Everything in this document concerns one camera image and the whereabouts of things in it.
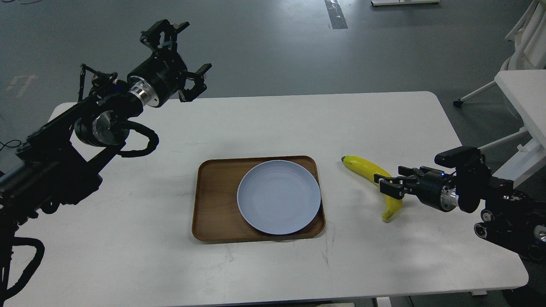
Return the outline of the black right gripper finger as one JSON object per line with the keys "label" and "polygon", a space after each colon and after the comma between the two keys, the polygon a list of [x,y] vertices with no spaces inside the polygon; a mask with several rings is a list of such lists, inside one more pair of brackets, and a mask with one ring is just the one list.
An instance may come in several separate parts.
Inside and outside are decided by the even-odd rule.
{"label": "black right gripper finger", "polygon": [[374,183],[378,183],[380,192],[396,200],[401,200],[406,194],[415,195],[415,188],[419,182],[415,175],[387,177],[374,174]]}
{"label": "black right gripper finger", "polygon": [[409,168],[405,166],[399,166],[398,167],[398,178],[400,179],[416,179],[421,180],[424,177],[429,177],[428,173],[430,175],[433,175],[433,168],[421,166],[419,168]]}

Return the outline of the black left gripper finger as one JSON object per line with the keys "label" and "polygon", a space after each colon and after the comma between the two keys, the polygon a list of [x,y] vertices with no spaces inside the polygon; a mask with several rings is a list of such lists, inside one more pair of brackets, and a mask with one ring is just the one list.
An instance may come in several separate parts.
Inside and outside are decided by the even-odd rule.
{"label": "black left gripper finger", "polygon": [[177,56],[178,53],[178,35],[190,26],[188,21],[177,24],[171,23],[167,19],[159,20],[148,30],[142,31],[140,43],[151,50],[152,58],[160,56]]}
{"label": "black left gripper finger", "polygon": [[[211,68],[212,64],[203,64],[196,72],[183,71],[181,73],[183,85],[177,92],[181,102],[192,102],[206,91],[207,85],[205,84],[205,74]],[[185,88],[186,81],[193,82],[193,87],[191,89]]]}

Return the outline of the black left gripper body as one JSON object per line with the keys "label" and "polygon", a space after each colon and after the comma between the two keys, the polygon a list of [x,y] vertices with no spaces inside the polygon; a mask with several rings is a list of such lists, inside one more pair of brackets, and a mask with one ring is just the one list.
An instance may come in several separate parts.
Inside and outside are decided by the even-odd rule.
{"label": "black left gripper body", "polygon": [[187,66],[180,55],[151,55],[129,72],[129,92],[142,105],[161,107],[186,84]]}

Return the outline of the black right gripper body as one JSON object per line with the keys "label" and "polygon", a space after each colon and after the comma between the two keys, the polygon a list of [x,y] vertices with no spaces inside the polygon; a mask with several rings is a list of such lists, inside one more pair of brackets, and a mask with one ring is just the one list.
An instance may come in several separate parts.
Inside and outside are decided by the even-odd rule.
{"label": "black right gripper body", "polygon": [[442,212],[450,212],[459,206],[453,174],[433,168],[420,168],[416,176],[418,183],[414,193],[423,204]]}

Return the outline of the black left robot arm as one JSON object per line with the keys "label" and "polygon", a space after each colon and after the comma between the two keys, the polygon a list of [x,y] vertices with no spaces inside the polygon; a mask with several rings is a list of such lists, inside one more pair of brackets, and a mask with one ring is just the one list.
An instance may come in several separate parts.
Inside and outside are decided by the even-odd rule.
{"label": "black left robot arm", "polygon": [[38,212],[52,214],[96,192],[101,170],[115,157],[150,155],[160,142],[151,128],[132,121],[145,106],[162,107],[175,93],[191,102],[206,89],[212,64],[188,70],[177,37],[189,27],[159,20],[140,42],[151,55],[126,81],[81,65],[78,101],[16,149],[21,164],[1,175],[1,303],[23,290],[43,260],[39,239],[17,237],[21,225]]}

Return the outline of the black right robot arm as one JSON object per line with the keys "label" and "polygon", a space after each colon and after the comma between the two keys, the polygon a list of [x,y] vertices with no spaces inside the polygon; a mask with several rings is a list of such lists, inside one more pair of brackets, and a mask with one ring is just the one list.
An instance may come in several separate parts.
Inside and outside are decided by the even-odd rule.
{"label": "black right robot arm", "polygon": [[441,152],[437,165],[454,169],[398,167],[397,177],[374,174],[380,192],[396,200],[406,194],[442,212],[475,212],[484,201],[474,233],[481,239],[533,261],[545,261],[545,202],[514,188],[512,180],[494,177],[479,148],[460,146]]}

